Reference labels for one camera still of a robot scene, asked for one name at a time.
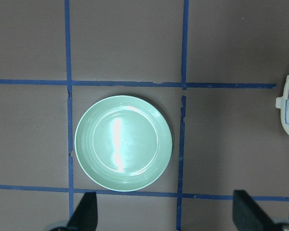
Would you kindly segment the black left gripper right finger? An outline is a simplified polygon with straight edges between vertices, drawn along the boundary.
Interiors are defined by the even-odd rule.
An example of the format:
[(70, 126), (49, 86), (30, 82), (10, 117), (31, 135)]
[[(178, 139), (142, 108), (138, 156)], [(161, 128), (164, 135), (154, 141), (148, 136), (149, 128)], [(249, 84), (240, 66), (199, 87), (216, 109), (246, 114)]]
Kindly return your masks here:
[(234, 190), (232, 219), (238, 231), (278, 231), (279, 225), (244, 190)]

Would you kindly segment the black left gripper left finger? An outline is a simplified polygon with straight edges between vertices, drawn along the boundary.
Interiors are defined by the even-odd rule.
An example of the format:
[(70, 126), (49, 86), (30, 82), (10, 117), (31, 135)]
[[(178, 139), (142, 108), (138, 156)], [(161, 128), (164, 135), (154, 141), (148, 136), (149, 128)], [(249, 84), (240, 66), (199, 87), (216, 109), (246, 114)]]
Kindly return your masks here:
[(95, 231), (97, 228), (97, 197), (95, 192), (84, 193), (73, 216), (67, 223), (69, 231)]

